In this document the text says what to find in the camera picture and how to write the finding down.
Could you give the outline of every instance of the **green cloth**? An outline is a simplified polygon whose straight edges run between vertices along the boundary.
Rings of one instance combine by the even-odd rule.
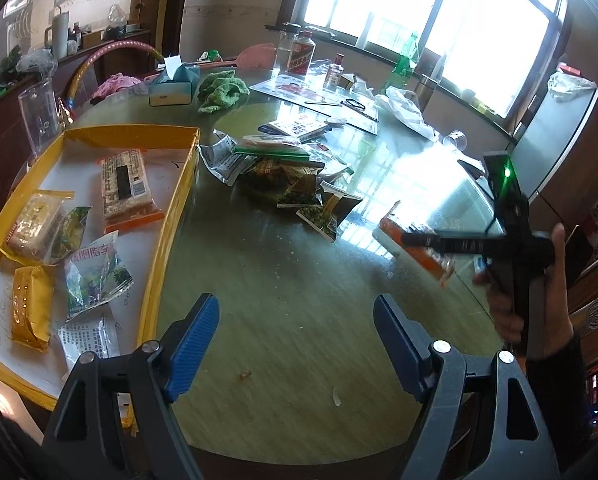
[[[234,76],[234,70],[226,70],[207,76],[199,85],[199,112],[211,114],[222,108],[230,108],[250,90],[241,79]]]

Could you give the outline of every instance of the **clear plastic cup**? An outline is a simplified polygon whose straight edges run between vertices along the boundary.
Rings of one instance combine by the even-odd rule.
[[[455,130],[454,132],[450,132],[449,135],[444,137],[444,146],[447,148],[451,148],[453,150],[459,150],[463,152],[468,145],[468,141],[466,140],[466,135],[459,130]]]
[[[24,90],[18,100],[30,148],[37,158],[60,133],[52,80],[45,79]]]

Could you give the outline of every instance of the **window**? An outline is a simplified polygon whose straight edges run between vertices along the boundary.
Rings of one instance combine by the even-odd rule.
[[[303,23],[396,60],[414,32],[419,51],[446,54],[444,79],[508,118],[538,77],[561,29],[563,0],[305,0]]]

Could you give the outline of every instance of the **black sleeve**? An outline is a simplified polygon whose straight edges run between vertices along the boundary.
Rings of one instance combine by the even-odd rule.
[[[527,361],[526,376],[550,432],[559,469],[564,471],[592,446],[579,337],[575,335],[547,359]]]

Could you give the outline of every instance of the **glass tabletop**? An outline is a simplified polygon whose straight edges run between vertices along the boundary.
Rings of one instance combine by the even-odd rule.
[[[248,85],[267,71],[238,71]],[[83,111],[75,126],[161,123],[239,138],[276,118],[314,113],[252,91],[229,110],[150,107],[140,84]],[[373,302],[392,294],[433,338],[462,352],[501,348],[472,258],[456,258],[446,288],[410,256],[373,238],[396,200],[433,228],[483,231],[492,208],[440,144],[380,110],[378,135],[351,126],[320,140],[352,165],[343,187],[364,197],[330,243],[295,215],[227,187],[199,160],[172,246],[157,336],[202,292],[221,320],[190,391],[174,405],[188,442],[257,462],[333,463],[403,444],[420,405],[404,393],[373,325]]]

